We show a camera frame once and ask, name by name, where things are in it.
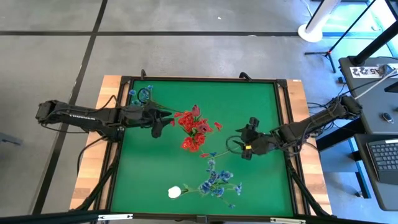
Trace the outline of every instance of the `green table surface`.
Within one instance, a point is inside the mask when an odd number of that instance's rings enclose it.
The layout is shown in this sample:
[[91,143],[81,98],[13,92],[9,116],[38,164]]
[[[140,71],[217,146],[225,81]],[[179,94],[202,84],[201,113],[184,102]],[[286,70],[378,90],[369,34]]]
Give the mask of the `green table surface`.
[[[153,100],[179,111],[201,109],[202,118],[214,128],[201,149],[221,154],[226,151],[225,140],[236,135],[250,117],[260,120],[259,130],[266,133],[278,127],[275,90],[270,83],[135,81],[133,89],[153,85]],[[218,132],[213,123],[223,125]],[[293,215],[288,177],[282,151],[266,156],[253,156],[251,161],[228,153],[216,157],[217,171],[233,173],[229,182],[242,182],[241,195],[233,190],[223,198],[235,205],[229,208],[215,196],[198,192],[171,199],[168,189],[183,184],[197,189],[209,178],[208,159],[201,152],[181,148],[187,134],[176,125],[164,128],[162,136],[154,139],[150,129],[127,129],[111,204],[112,212],[173,213],[204,215]]]

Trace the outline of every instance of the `black desk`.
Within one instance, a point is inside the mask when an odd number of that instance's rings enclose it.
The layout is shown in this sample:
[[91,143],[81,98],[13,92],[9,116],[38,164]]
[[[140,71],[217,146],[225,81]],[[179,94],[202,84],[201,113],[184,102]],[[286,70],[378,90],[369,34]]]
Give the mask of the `black desk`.
[[374,194],[381,209],[398,211],[398,185],[383,184],[377,181],[376,173],[366,147],[366,143],[385,139],[394,139],[398,136],[382,134],[355,134],[354,139],[358,146],[359,155],[362,158],[366,172],[368,173]]
[[[367,83],[375,78],[353,78],[348,58],[339,59],[341,72],[343,73],[347,86],[350,90]],[[398,63],[398,60],[392,58],[369,58],[365,67],[374,67],[377,64]],[[398,78],[388,78],[373,88],[367,94],[358,99],[363,107],[363,113],[360,118],[346,124],[327,136],[317,140],[317,146],[320,151],[344,140],[353,137],[354,134],[397,134],[398,135],[398,112],[394,111],[398,108],[398,93],[386,93],[385,87],[398,82]],[[351,92],[353,96],[358,96],[367,90],[372,84],[366,85],[358,90]],[[395,120],[394,124],[390,124],[381,118],[381,113],[389,113]]]

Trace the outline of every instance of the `black frame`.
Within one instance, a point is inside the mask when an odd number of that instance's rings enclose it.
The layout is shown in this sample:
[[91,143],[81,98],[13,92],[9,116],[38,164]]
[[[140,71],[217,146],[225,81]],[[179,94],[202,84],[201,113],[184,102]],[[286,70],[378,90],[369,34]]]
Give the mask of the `black frame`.
[[[292,115],[292,109],[290,106],[290,98],[289,98],[289,91],[287,89],[287,81],[286,80],[276,80],[276,79],[247,79],[247,78],[199,78],[199,77],[187,77],[187,78],[182,78],[182,77],[147,77],[145,74],[145,71],[142,71],[141,77],[122,77],[121,84],[119,86],[119,93],[118,93],[118,103],[121,102],[121,98],[123,97],[123,90],[125,88],[126,84],[129,84],[129,90],[131,90],[134,86],[134,81],[135,80],[147,80],[147,81],[173,81],[173,82],[241,82],[241,83],[270,83],[273,84],[274,86],[274,93],[275,93],[275,101],[277,103],[277,112],[278,112],[278,120],[279,124],[282,125],[284,123],[283,116],[282,116],[282,106],[280,102],[280,94],[279,94],[279,87],[283,89],[284,92],[284,99],[285,99],[285,105],[286,105],[286,110],[287,110],[287,116],[288,116],[288,122],[293,122],[293,115]],[[129,105],[131,102],[131,95],[127,96],[126,99],[126,105]],[[105,152],[105,159],[103,162],[102,170],[101,170],[101,176],[102,178],[104,172],[106,171],[106,168],[108,167],[109,164],[109,155],[111,153],[111,144],[112,143],[107,143],[106,146],[106,152]],[[116,162],[117,162],[117,168],[114,171],[113,175],[111,176],[111,180],[109,183],[109,191],[108,191],[108,196],[106,199],[106,207],[105,209],[110,210],[111,208],[111,203],[113,200],[113,192],[114,192],[114,186],[116,184],[116,178],[118,174],[118,167],[119,167],[119,159],[121,155],[121,149],[123,146],[123,140],[121,143],[118,143],[118,146],[116,148],[115,156],[116,156]],[[285,162],[287,159],[291,159],[289,155],[284,152],[285,156]],[[304,174],[302,170],[302,165],[301,165],[301,158],[300,155],[295,157],[295,163],[296,163],[296,168],[297,168],[297,173],[300,177],[300,179],[304,182]],[[296,217],[299,215],[298,208],[297,208],[297,199],[295,196],[295,187],[294,187],[294,180],[290,176],[288,172],[288,167],[287,164],[285,163],[286,166],[286,174],[288,177],[288,182],[289,182],[289,192],[290,192],[290,199],[292,203],[292,210],[293,210],[293,217]],[[101,195],[98,194],[96,200],[95,200],[95,206],[94,210],[99,209],[99,204],[101,200]],[[304,213],[305,215],[311,215],[310,214],[310,206],[302,194],[302,199],[303,199],[303,207],[304,207]],[[163,213],[134,213],[134,218],[142,218],[142,219],[159,219],[159,220],[190,220],[190,221],[199,221],[199,220],[207,220],[208,218],[211,219],[211,221],[232,221],[232,222],[241,222],[241,221],[263,221],[263,222],[269,222],[270,221],[270,216],[231,216],[231,215],[187,215],[187,214],[163,214]]]

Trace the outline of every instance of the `gray floor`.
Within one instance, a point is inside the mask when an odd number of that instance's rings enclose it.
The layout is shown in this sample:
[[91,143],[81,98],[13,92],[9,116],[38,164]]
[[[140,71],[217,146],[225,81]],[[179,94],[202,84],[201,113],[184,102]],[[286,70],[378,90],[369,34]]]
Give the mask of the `gray floor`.
[[[319,4],[308,3],[312,12]],[[89,31],[100,5],[100,0],[1,1],[0,30]],[[343,31],[364,6],[342,4],[325,29]],[[100,30],[295,32],[309,18],[299,0],[115,0],[109,1]],[[367,14],[355,31],[372,32],[372,24]],[[0,36],[0,132],[24,141],[22,146],[0,144],[2,217],[29,213],[55,138],[54,132],[41,128],[34,119],[37,105],[52,99],[68,101],[88,39]],[[148,75],[162,76],[237,77],[246,72],[254,78],[301,79],[307,100],[324,103],[340,91],[341,85],[336,83],[340,72],[333,74],[326,58],[303,53],[327,50],[335,41],[310,44],[299,37],[97,37],[77,104],[95,105],[103,75],[138,75],[142,68]],[[370,41],[343,40],[333,51],[335,64],[340,57],[357,54]],[[390,53],[383,47],[376,55]],[[76,158],[85,141],[84,134],[67,135],[45,213],[68,209]],[[335,215],[374,221],[382,217],[385,221],[381,222],[389,223],[398,219],[396,213],[381,211],[375,200],[356,198],[336,187],[353,184],[352,177],[325,174],[325,178]]]

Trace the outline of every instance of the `wooden tabletop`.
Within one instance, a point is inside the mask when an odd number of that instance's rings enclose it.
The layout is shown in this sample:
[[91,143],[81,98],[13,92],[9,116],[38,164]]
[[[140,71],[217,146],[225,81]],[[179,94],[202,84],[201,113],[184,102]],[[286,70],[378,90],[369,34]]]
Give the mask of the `wooden tabletop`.
[[[119,86],[121,82],[120,75],[105,75],[102,82],[101,90],[99,91],[99,97],[96,104],[96,108],[100,108],[109,100],[112,95],[118,95]],[[287,86],[289,91],[290,106],[292,108],[292,114],[294,121],[301,121],[308,117],[307,101],[305,99],[303,83],[301,80],[287,80]],[[128,94],[127,85],[123,90],[122,103],[126,102]],[[282,88],[279,88],[280,102],[282,105],[282,114],[284,117],[284,123],[288,123],[287,110],[284,101],[284,93]],[[115,106],[113,101],[107,107],[112,108]],[[97,133],[90,133],[86,144],[89,144],[97,140],[100,136]],[[314,139],[308,139],[308,142],[316,145]],[[95,185],[100,179],[101,168],[104,161],[106,148],[106,141],[97,142],[94,146],[91,146],[85,151],[82,160],[80,171],[76,180],[75,189],[72,195],[72,201],[70,208],[78,207],[84,199],[94,189]],[[112,145],[110,161],[113,160],[113,154],[116,150],[116,144]],[[302,169],[304,173],[305,185],[315,198],[315,200],[322,206],[322,208],[331,214],[331,207],[328,198],[328,192],[326,190],[325,180],[323,178],[322,167],[319,159],[319,153],[316,149],[309,146],[308,144],[303,145],[302,152],[300,153]],[[104,186],[103,194],[99,204],[99,208],[105,208],[106,197],[108,193],[109,183]],[[297,207],[300,214],[304,214],[303,202],[299,188],[295,184],[295,193],[297,198]]]

